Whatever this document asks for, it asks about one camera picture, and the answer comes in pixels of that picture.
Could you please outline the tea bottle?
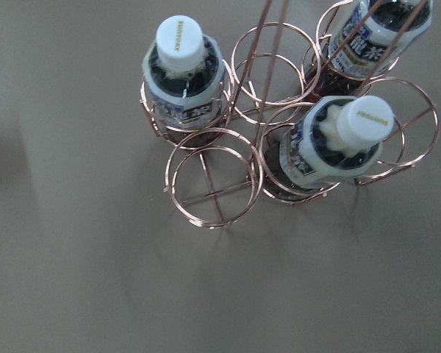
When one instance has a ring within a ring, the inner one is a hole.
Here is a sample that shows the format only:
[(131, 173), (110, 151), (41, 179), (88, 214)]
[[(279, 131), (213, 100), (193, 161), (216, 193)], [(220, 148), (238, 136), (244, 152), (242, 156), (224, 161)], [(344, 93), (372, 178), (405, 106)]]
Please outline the tea bottle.
[(307, 101), (324, 96), (353, 96), (368, 79), (385, 75), (431, 25), (433, 1), (355, 1), (330, 31), (320, 76)]
[(380, 157), (394, 126), (391, 106), (378, 96), (325, 96), (265, 152), (275, 181), (264, 187), (276, 198), (297, 195), (363, 175)]
[(166, 18), (142, 63), (155, 116), (180, 142), (191, 132), (225, 125), (225, 65), (216, 40), (186, 15)]

